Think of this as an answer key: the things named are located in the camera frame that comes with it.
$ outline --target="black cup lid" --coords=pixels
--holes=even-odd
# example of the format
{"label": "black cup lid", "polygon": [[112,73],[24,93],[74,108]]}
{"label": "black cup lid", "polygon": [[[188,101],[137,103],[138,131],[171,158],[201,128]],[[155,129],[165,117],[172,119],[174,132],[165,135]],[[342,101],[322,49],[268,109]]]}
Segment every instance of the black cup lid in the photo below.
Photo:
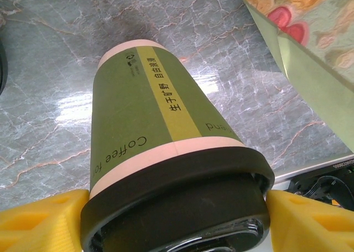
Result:
{"label": "black cup lid", "polygon": [[[124,219],[133,210],[142,209],[147,203],[169,196],[179,188],[188,191],[188,187],[194,183],[207,186],[207,182],[213,179],[241,174],[248,175],[247,180],[252,181],[250,185],[257,191],[257,196],[262,196],[274,184],[274,173],[264,156],[245,147],[196,151],[142,169],[106,188],[84,206],[81,212],[81,245],[85,252],[101,252],[104,243],[102,231],[110,229],[106,228],[108,224],[111,225],[110,222]],[[242,206],[247,208],[249,205],[243,203]]]}
{"label": "black cup lid", "polygon": [[114,252],[246,251],[269,228],[263,195],[250,174],[178,187],[117,217],[101,229]]}

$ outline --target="marble surface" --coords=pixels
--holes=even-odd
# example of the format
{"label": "marble surface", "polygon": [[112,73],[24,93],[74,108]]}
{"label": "marble surface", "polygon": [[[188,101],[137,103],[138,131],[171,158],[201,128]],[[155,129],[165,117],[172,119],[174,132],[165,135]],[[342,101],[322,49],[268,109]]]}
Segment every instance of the marble surface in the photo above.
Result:
{"label": "marble surface", "polygon": [[242,0],[0,0],[0,210],[89,187],[100,57],[152,39],[190,71],[276,175],[350,151],[277,68]]}

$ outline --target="yellow 3d printed holder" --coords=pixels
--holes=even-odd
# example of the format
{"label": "yellow 3d printed holder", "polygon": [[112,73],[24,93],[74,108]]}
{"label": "yellow 3d printed holder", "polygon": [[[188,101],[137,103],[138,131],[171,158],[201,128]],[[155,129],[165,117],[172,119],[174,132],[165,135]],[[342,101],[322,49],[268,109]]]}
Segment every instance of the yellow 3d printed holder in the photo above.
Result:
{"label": "yellow 3d printed holder", "polygon": [[0,252],[81,252],[88,198],[88,190],[74,190],[0,212]]}
{"label": "yellow 3d printed holder", "polygon": [[[0,212],[0,252],[81,252],[88,198],[74,190]],[[274,252],[354,251],[354,212],[277,190],[267,206]]]}

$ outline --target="red heart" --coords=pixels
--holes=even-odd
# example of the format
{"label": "red heart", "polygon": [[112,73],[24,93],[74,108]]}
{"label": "red heart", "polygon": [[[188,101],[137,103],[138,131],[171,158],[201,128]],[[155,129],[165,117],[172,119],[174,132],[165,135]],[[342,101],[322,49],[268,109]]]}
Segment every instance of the red heart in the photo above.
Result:
{"label": "red heart", "polygon": [[290,35],[293,39],[295,39],[298,43],[305,46],[308,43],[309,39],[309,26],[306,22],[298,22],[292,24],[289,27],[283,27],[281,30],[288,35]]}
{"label": "red heart", "polygon": [[291,11],[285,6],[280,6],[268,14],[268,19],[279,28],[284,28],[291,21]]}

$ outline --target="black object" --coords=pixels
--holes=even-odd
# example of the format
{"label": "black object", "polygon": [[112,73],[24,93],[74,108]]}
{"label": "black object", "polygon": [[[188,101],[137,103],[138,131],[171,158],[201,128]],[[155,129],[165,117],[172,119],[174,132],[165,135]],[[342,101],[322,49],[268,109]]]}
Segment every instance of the black object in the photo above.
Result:
{"label": "black object", "polygon": [[197,151],[140,170],[81,212],[85,252],[245,251],[267,235],[274,173],[250,148]]}
{"label": "black object", "polygon": [[4,91],[7,80],[7,59],[4,47],[0,41],[0,95]]}
{"label": "black object", "polygon": [[288,191],[354,211],[354,159],[296,176]]}

